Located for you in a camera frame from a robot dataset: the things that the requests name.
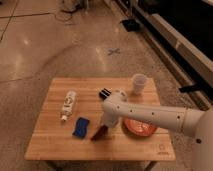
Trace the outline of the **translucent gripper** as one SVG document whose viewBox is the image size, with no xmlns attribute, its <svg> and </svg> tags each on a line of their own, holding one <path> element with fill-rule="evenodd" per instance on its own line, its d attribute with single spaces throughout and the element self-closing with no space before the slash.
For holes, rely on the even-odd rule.
<svg viewBox="0 0 213 171">
<path fill-rule="evenodd" d="M 117 122 L 114 122 L 110 125 L 106 125 L 103 121 L 100 122 L 100 135 L 104 136 L 107 134 L 113 134 L 117 129 Z"/>
</svg>

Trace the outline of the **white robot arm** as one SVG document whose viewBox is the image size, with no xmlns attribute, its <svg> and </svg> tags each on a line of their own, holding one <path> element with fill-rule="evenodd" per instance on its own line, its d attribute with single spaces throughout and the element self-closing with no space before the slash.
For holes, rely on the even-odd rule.
<svg viewBox="0 0 213 171">
<path fill-rule="evenodd" d="M 102 123 L 114 127 L 120 117 L 143 121 L 195 140 L 192 171 L 213 171 L 213 106 L 208 110 L 131 103 L 123 91 L 112 92 L 102 103 Z"/>
</svg>

